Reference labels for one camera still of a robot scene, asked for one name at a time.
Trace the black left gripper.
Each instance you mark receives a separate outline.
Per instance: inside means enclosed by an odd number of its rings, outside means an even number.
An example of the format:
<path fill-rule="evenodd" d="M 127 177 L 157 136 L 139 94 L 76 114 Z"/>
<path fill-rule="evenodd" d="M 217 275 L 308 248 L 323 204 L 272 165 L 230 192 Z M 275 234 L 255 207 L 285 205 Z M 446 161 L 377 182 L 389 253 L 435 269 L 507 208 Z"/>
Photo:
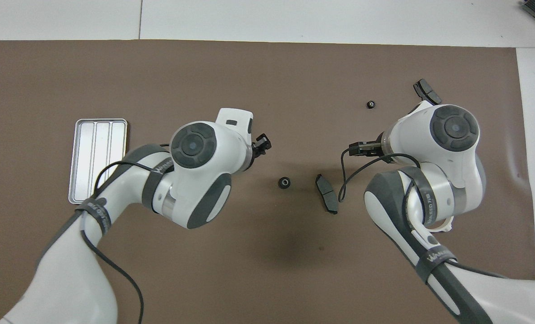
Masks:
<path fill-rule="evenodd" d="M 256 138 L 256 141 L 251 144 L 252 158 L 258 158 L 262 155 L 262 151 L 269 150 L 272 144 L 265 134 L 261 134 Z"/>

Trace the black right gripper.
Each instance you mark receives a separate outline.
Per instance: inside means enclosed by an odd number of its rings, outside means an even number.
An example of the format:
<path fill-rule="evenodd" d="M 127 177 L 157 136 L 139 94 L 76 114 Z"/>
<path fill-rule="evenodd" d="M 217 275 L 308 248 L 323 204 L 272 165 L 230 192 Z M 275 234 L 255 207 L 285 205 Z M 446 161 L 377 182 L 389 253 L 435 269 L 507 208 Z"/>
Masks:
<path fill-rule="evenodd" d="M 383 135 L 378 135 L 374 141 L 359 141 L 349 145 L 349 156 L 385 156 L 385 152 L 382 148 L 381 141 Z"/>

